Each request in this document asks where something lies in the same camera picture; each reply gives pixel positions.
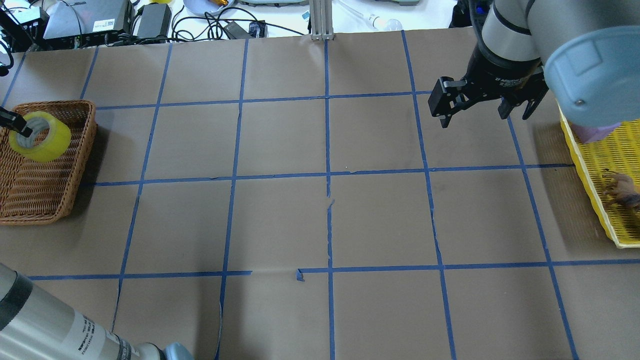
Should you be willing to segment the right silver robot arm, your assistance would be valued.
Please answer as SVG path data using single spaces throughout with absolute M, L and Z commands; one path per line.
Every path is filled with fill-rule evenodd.
M 461 79 L 442 76 L 430 114 L 453 116 L 500 100 L 501 119 L 526 104 L 528 119 L 548 92 L 574 125 L 639 119 L 640 3 L 637 0 L 469 0 L 477 43 Z

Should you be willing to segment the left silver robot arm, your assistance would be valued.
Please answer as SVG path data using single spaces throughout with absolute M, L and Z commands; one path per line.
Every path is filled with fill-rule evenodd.
M 70 129 L 48 112 L 20 115 L 1 110 L 10 146 L 37 161 L 50 162 L 71 143 Z M 3 360 L 192 360 L 180 342 L 161 349 L 151 342 L 133 345 L 105 330 L 27 276 L 1 266 L 1 332 Z

